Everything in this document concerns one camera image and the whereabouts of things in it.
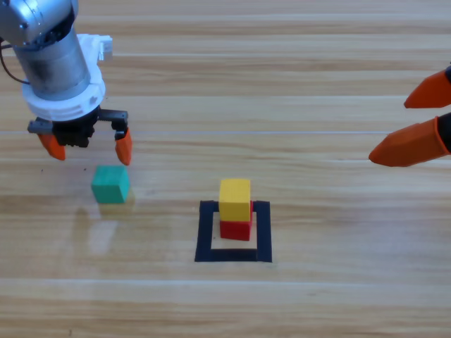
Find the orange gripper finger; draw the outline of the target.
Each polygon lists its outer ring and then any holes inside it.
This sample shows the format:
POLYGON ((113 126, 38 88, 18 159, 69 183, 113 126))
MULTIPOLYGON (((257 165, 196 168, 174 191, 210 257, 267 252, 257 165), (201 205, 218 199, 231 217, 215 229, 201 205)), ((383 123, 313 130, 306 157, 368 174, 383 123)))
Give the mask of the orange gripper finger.
POLYGON ((441 70, 425 78, 407 97, 405 108, 443 108, 450 105, 450 83, 441 70))
POLYGON ((48 154, 60 161, 66 159, 66 150, 64 146, 58 143, 57 138, 53 134, 38 134, 42 146, 47 150, 48 154))
POLYGON ((409 167, 450 155, 450 114, 390 133, 369 154, 388 167, 409 167))
POLYGON ((130 129, 115 134, 116 155, 123 165, 130 165, 132 160, 132 137, 130 129))

